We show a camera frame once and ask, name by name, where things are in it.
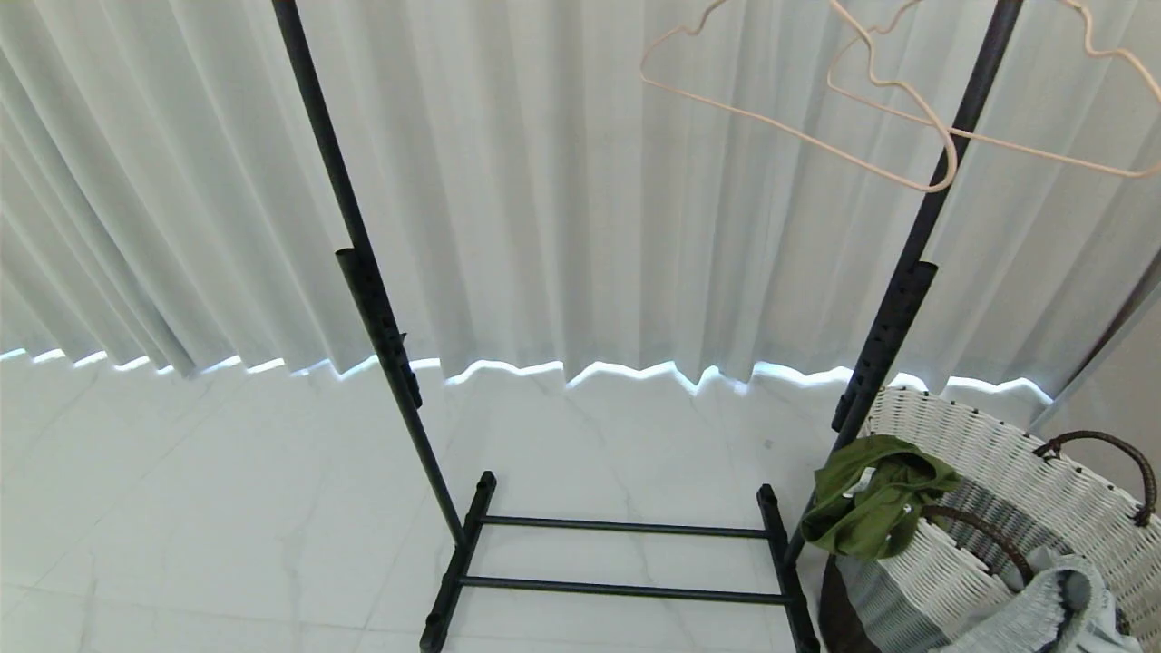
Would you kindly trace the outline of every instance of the black metal clothes rack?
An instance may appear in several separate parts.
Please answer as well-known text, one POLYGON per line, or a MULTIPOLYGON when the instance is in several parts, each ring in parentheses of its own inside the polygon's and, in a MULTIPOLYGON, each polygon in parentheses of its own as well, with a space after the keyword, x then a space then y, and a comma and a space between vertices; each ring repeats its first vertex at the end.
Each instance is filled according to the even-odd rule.
MULTIPOLYGON (((460 521, 419 416, 419 408, 423 404, 419 383, 411 371, 403 345, 404 333, 399 330, 391 310, 390 299, 383 285, 370 238, 359 210, 359 202, 347 174, 297 5, 295 0, 272 1, 303 105, 338 201, 339 211, 351 236, 352 246, 339 250, 336 252, 336 257, 370 338, 372 347, 387 376, 396 406, 403 416, 416 453, 419 455, 420 465, 431 483, 444 521, 455 541, 455 548, 440 582, 432 611, 424 624, 419 648, 427 653, 442 651, 461 590, 464 587, 482 587, 780 605, 786 610, 795 651, 798 653, 820 651, 819 639, 814 633, 814 625, 810 622, 806 596, 798 575, 798 558, 802 551, 802 538, 798 529, 795 529, 793 538, 787 538, 778 509, 778 500, 769 485, 763 485, 757 493, 763 528, 726 529, 490 515, 488 508, 495 494, 497 480, 491 472, 485 471, 481 475, 479 482, 476 483, 475 496, 463 521, 460 521), (476 552, 479 533, 485 525, 762 539, 770 547, 771 562, 778 576, 781 593, 717 591, 471 575, 469 573, 471 559, 476 552)), ((975 128, 1015 27, 1019 5, 1019 0, 997 0, 964 100, 956 116, 954 127, 965 130, 975 128)), ((958 136, 954 138, 956 150, 962 158, 967 150, 968 139, 958 136)), ((932 179, 943 177, 946 164, 946 155, 940 156, 932 179)), ((888 284, 887 293, 879 307, 874 324, 864 344, 859 363, 836 409, 831 424, 838 431, 835 442, 836 450, 853 440, 866 419, 874 395, 886 379, 895 354, 935 278, 937 267, 931 263, 920 260, 920 257, 946 196, 947 191, 945 189, 940 193, 929 194, 923 200, 907 244, 900 254, 899 264, 888 284)))

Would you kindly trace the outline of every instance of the curtain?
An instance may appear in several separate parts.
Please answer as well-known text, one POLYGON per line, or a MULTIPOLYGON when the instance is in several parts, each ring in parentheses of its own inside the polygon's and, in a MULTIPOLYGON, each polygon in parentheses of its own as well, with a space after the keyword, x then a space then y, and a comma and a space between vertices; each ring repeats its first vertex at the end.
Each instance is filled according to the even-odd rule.
MULTIPOLYGON (((747 379, 762 360, 803 372, 853 364, 922 196, 764 124, 644 86, 644 46, 704 6, 300 2, 412 358, 438 357, 447 374, 478 359, 562 360, 569 375, 596 360, 675 360, 692 379, 712 365, 747 379)), ((867 24, 894 9, 848 6, 867 24)), ((878 40, 879 76, 914 84, 950 123, 991 8, 918 6, 878 40)), ((129 311, 139 322, 156 317, 140 330, 212 352, 195 366, 231 347, 247 361, 330 357, 340 369, 369 353, 330 260, 340 223, 265 2, 0 10, 15 70, 5 73, 5 105, 9 88, 33 99, 10 120, 43 121, 36 143, 67 163, 39 174, 59 182, 68 173, 89 202, 115 194, 91 203, 93 222, 174 230, 115 238, 136 281, 117 296, 140 304, 129 311), (94 57, 78 35, 116 57, 94 57), (66 82, 77 101, 60 105, 49 88, 36 103, 37 86, 66 82), (92 143, 70 158, 80 137, 92 143), (84 185, 108 170, 118 171, 116 192, 103 179, 84 185), (281 332, 291 328, 305 332, 281 332)), ((1098 45, 1132 48, 1161 71, 1161 44, 1148 34, 1161 7, 1094 10, 1098 45)), ((1161 157, 1156 106, 1127 67, 1082 55, 1081 24, 1055 2, 1025 3, 979 130, 1149 165, 1161 157)), ((848 38, 824 2, 733 0, 702 36, 658 49, 649 73, 926 181, 940 150, 930 130, 825 88, 848 38)), ((864 66, 856 48, 837 77, 915 112, 906 96, 870 86, 864 66)), ((901 368, 935 389, 965 375, 1025 376, 1058 390, 1161 250, 1159 187, 973 145, 928 247, 940 273, 901 368)), ((30 201, 30 216, 37 206, 51 213, 30 201)), ((6 224, 21 220, 5 215, 6 224)), ((5 324, 10 315, 12 332, 41 346, 93 340, 96 321, 73 299, 92 295, 58 292, 73 274, 46 256, 6 250, 5 324)), ((136 353, 140 338, 124 338, 121 325, 113 321, 109 337, 136 353)))

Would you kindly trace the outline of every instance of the pink clothes hanger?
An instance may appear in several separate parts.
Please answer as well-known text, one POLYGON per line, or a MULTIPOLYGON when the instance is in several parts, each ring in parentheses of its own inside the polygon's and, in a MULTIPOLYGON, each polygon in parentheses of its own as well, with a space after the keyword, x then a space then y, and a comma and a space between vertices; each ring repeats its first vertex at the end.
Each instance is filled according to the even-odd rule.
MULTIPOLYGON (((829 143, 824 143, 824 142, 815 138, 814 136, 805 134, 805 132, 802 132, 802 131, 800 131, 798 129, 794 129, 793 127, 791 127, 788 124, 785 124, 785 123, 779 122, 777 120, 773 120, 771 117, 766 117, 766 116, 760 115, 760 114, 756 114, 756 113, 747 112, 747 110, 743 110, 743 109, 738 109, 736 107, 731 107, 731 106, 726 105, 723 102, 719 102, 716 100, 712 100, 712 99, 706 98, 704 95, 698 95, 695 93, 690 93, 687 91, 682 91, 680 88, 675 88, 672 86, 669 86, 666 84, 663 84, 661 81, 656 81, 656 80, 652 80, 652 79, 649 79, 648 77, 646 77, 646 72, 644 72, 644 70, 646 70, 646 63, 649 60, 649 55, 651 55, 652 51, 658 45, 661 45, 669 37, 671 37, 671 36, 673 36, 673 35, 676 35, 678 33, 685 34, 686 36, 697 36, 697 35, 699 35, 701 33, 702 28, 706 27, 706 21, 708 20, 709 14, 713 13, 715 9, 717 9, 719 7, 721 7, 722 5, 724 5, 729 0, 714 0, 714 2, 711 3, 708 7, 706 7, 705 12, 702 12, 701 20, 698 22, 698 27, 697 28, 690 29, 688 27, 682 24, 682 26, 675 27, 673 29, 666 31, 659 38, 657 38, 656 41, 654 41, 652 43, 650 43, 649 46, 646 48, 644 55, 642 55, 642 57, 641 57, 641 66, 640 66, 641 80, 644 81, 646 84, 651 85, 651 86, 656 86, 657 88, 661 88, 663 91, 668 91, 670 93, 676 93, 676 94, 682 95, 684 98, 688 98, 691 100, 694 100, 694 101, 698 101, 698 102, 701 102, 701 103, 705 103, 705 105, 709 105, 711 107, 716 107, 719 109, 724 109, 727 112, 730 112, 730 113, 740 115, 740 116, 745 116, 745 117, 749 117, 749 119, 762 121, 762 122, 764 122, 766 124, 770 124, 771 127, 778 128, 778 129, 780 129, 783 131, 786 131, 787 134, 796 136, 798 138, 801 138, 802 141, 806 141, 807 143, 809 143, 812 145, 815 145, 817 148, 822 148, 823 150, 827 150, 828 152, 837 155, 837 156, 846 159, 848 162, 850 162, 850 163, 852 163, 852 164, 854 164, 854 165, 857 165, 859 167, 863 167, 865 170, 868 170, 868 171, 878 174, 879 177, 882 177, 882 178, 889 179, 889 180, 892 180, 892 181, 894 181, 896 184, 901 184, 903 186, 907 186, 908 188, 914 188, 914 189, 921 191, 923 193, 935 193, 935 192, 938 192, 938 191, 943 191, 944 188, 946 188, 947 186, 951 185, 952 180, 956 178, 956 172, 959 168, 959 155, 957 155, 957 152, 956 152, 956 144, 951 139, 951 132, 949 131, 947 127, 944 125, 944 123, 939 120, 939 116, 937 116, 936 113, 935 113, 935 110, 932 110, 931 106, 928 105, 928 102, 923 100, 923 98, 920 95, 920 93, 915 88, 913 88, 911 85, 907 84, 906 81, 897 80, 897 79, 887 79, 887 80, 884 80, 884 79, 879 79, 878 77, 875 77, 875 74, 874 74, 874 55, 875 55, 875 50, 874 50, 874 43, 871 41, 871 35, 867 33, 866 29, 864 29, 864 27, 861 24, 859 24, 859 22, 857 20, 854 20, 853 16, 851 16, 851 14, 842 5, 839 5, 838 0, 830 0, 830 8, 835 13, 837 13, 839 15, 839 17, 843 19, 843 21, 846 22, 846 24, 851 26, 854 29, 854 31, 857 33, 857 36, 854 37, 854 41, 852 41, 851 43, 849 43, 843 49, 843 52, 845 52, 853 43, 856 43, 858 41, 861 41, 867 46, 867 79, 871 80, 871 84, 874 84, 875 86, 879 86, 879 87, 893 86, 893 87, 896 87, 896 88, 902 88, 903 91, 907 92, 908 95, 911 96, 913 100, 915 100, 915 103, 918 105, 920 109, 922 109, 923 114, 926 116, 926 120, 923 120, 923 119, 920 119, 920 117, 916 117, 916 116, 911 116, 909 114, 903 114, 901 112, 895 112, 895 110, 892 110, 892 109, 886 109, 885 107, 879 107, 879 108, 884 108, 888 113, 899 115, 900 117, 906 117, 906 119, 909 119, 909 120, 913 120, 913 121, 917 121, 917 122, 920 122, 922 124, 925 124, 925 125, 929 125, 929 127, 933 127, 936 129, 936 131, 939 132, 939 137, 940 137, 940 139, 944 143, 944 151, 947 155, 947 173, 937 184, 925 185, 925 184, 922 184, 922 182, 918 182, 918 181, 913 181, 910 179, 907 179, 906 177, 900 177, 899 174, 895 174, 894 172, 890 172, 888 170, 884 170, 884 168, 881 168, 881 167, 879 167, 879 166, 877 166, 877 165, 874 165, 872 163, 868 163, 868 162, 866 162, 864 159, 860 159, 860 158, 856 157, 854 155, 851 155, 850 152, 846 152, 844 150, 839 150, 838 148, 836 148, 836 146, 834 146, 834 145, 831 145, 829 143)), ((839 91, 839 93, 842 93, 843 95, 849 95, 848 93, 845 93, 843 91, 839 91)), ((872 102, 861 100, 859 98, 854 98, 854 99, 861 101, 863 103, 872 105, 872 106, 878 107, 878 105, 873 105, 872 102)))
MULTIPOLYGON (((890 33, 899 24, 900 17, 904 13, 907 13, 908 9, 910 9, 911 7, 918 5, 923 0, 908 0, 907 2, 904 2, 903 5, 900 6, 899 10, 895 13, 895 16, 892 19, 889 26, 887 26, 886 28, 884 28, 882 26, 874 26, 874 27, 870 28, 867 31, 868 33, 873 31, 875 34, 888 34, 888 33, 890 33)), ((1133 69, 1137 70, 1138 74, 1141 76, 1141 79, 1145 80, 1145 85, 1148 87, 1149 91, 1152 91, 1153 96, 1156 99, 1158 103, 1161 103, 1161 86, 1158 86, 1158 82, 1153 78, 1153 74, 1149 73, 1148 69, 1145 67, 1145 64, 1142 64, 1141 60, 1137 58, 1137 55, 1133 55, 1131 51, 1125 50, 1124 48, 1117 48, 1115 50, 1097 50, 1097 49, 1095 49, 1093 46, 1093 13, 1089 12, 1088 7, 1081 5, 1076 0, 1060 0, 1060 2, 1062 5, 1066 5, 1066 6, 1075 9, 1081 15, 1081 17, 1084 19, 1084 52, 1089 57, 1091 57, 1094 59, 1109 58, 1109 57, 1119 57, 1119 58, 1128 62, 1128 64, 1131 66, 1133 66, 1133 69)), ((841 88, 837 85, 835 85, 835 82, 832 80, 832 74, 831 74, 834 72, 834 70, 835 70, 835 66, 838 64, 839 59, 843 58, 843 56, 846 53, 846 51, 850 50, 852 45, 854 45, 856 43, 858 43, 858 41, 860 38, 863 38, 861 35, 858 36, 858 37, 856 37, 856 38, 852 38, 850 41, 850 43, 848 43, 846 45, 844 45, 843 49, 839 50, 838 53, 835 56, 835 58, 830 62, 830 67, 827 69, 827 86, 829 86, 832 91, 837 91, 842 95, 845 95, 845 96, 848 96, 848 98, 850 98, 852 100, 857 100, 859 102, 863 102, 864 105, 866 105, 868 107, 873 107, 873 108, 887 112, 889 114, 893 114, 893 115, 896 115, 899 117, 917 122, 920 124, 932 125, 933 123, 930 120, 924 120, 923 117, 917 116, 917 115, 911 115, 911 114, 908 114, 908 113, 903 113, 903 112, 893 109, 890 107, 885 107, 885 106, 882 106, 882 105, 880 105, 880 103, 878 103, 878 102, 875 102, 873 100, 868 100, 868 99, 866 99, 866 98, 864 98, 861 95, 857 95, 857 94, 854 94, 854 93, 852 93, 850 91, 846 91, 845 88, 841 88)), ((935 123, 935 127, 936 128, 942 128, 942 125, 939 125, 938 123, 935 123)), ((975 138, 976 141, 982 141, 985 143, 990 143, 993 145, 1000 145, 1001 148, 1008 148, 1009 150, 1016 150, 1018 152, 1025 152, 1025 153, 1029 153, 1029 155, 1033 155, 1033 156, 1041 157, 1041 158, 1045 158, 1045 159, 1051 159, 1051 160, 1054 160, 1054 162, 1066 163, 1066 164, 1070 164, 1070 165, 1079 165, 1079 166, 1082 166, 1082 167, 1087 167, 1089 170, 1095 170, 1095 171, 1104 172, 1104 173, 1108 173, 1108 174, 1115 174, 1117 177, 1125 177, 1125 178, 1128 178, 1128 179, 1140 179, 1140 178, 1149 177, 1152 174, 1156 174, 1158 172, 1161 172, 1161 162, 1158 162, 1155 165, 1153 165, 1152 167, 1148 167, 1146 170, 1140 170, 1140 171, 1120 170, 1120 168, 1117 168, 1117 167, 1111 167, 1111 166, 1098 164, 1098 163, 1094 163, 1094 162, 1087 162, 1087 160, 1083 160, 1083 159, 1067 157, 1065 155, 1057 155, 1057 153, 1053 153, 1053 152, 1045 152, 1043 150, 1037 150, 1037 149, 1033 149, 1033 148, 1029 148, 1026 145, 1021 145, 1018 143, 1012 143, 1010 141, 1001 141, 998 138, 993 138, 990 136, 985 136, 982 134, 974 134, 974 132, 971 132, 971 131, 964 131, 962 129, 952 128, 952 129, 950 129, 950 132, 954 134, 957 136, 964 136, 966 138, 975 138)))

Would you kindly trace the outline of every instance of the brown basket handle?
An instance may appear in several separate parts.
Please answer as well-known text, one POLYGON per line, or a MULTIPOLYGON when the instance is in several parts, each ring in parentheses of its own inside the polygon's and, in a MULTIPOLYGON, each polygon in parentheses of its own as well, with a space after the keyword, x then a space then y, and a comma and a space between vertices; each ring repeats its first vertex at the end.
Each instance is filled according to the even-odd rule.
POLYGON ((945 517, 947 519, 954 519, 957 522, 964 522, 965 524, 973 526, 975 530, 988 536, 988 538, 1000 547, 1001 551, 1008 555, 1008 559, 1012 561, 1016 566, 1016 571, 1019 572, 1022 579, 1024 579, 1024 584, 1032 582, 1032 566, 1027 564, 1027 559, 1024 554, 1016 548, 1016 545, 1009 541, 995 529, 991 524, 985 522, 983 519, 972 515, 969 512, 964 512, 954 508, 947 508, 946 505, 924 505, 921 512, 924 517, 945 517))
POLYGON ((1133 515, 1133 523, 1142 529, 1149 525, 1149 519, 1153 518, 1153 514, 1156 511, 1158 507, 1158 478, 1153 474, 1153 466, 1149 465, 1148 458, 1145 458, 1145 454, 1133 445, 1102 431, 1072 431, 1052 438, 1051 440, 1044 443, 1044 445, 1037 447, 1032 453, 1047 460, 1060 458, 1060 447, 1065 443, 1086 439, 1101 440, 1111 444, 1128 454, 1128 457, 1137 462, 1137 466, 1141 468, 1141 479, 1145 481, 1145 504, 1142 504, 1141 509, 1133 515))

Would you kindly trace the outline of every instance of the marble floor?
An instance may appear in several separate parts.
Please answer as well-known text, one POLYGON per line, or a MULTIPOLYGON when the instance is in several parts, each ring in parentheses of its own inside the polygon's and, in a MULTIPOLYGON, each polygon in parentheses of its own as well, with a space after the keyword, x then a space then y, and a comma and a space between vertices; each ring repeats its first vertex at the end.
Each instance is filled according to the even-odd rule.
MULTIPOLYGON (((419 369, 456 504, 493 514, 760 528, 796 518, 830 447, 841 375, 419 369)), ((953 388, 1016 423, 1025 395, 953 388)), ((339 380, 240 365, 0 363, 0 590, 7 653, 416 651, 450 555, 376 368, 339 380)), ((823 558, 801 562, 816 595, 823 558)), ((777 591, 765 544, 493 528, 481 575, 777 591)), ((466 589, 446 651, 791 651, 778 608, 466 589)))

